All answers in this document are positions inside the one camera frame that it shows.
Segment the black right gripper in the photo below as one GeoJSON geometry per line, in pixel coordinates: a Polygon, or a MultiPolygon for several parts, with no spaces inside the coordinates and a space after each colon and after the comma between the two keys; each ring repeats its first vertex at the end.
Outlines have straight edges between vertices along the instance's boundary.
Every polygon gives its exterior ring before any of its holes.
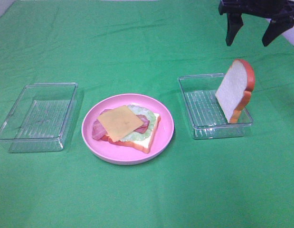
{"type": "Polygon", "coordinates": [[[241,13],[271,19],[262,37],[264,47],[294,26],[294,1],[291,0],[221,0],[219,14],[227,13],[226,45],[231,46],[244,25],[241,13]]]}

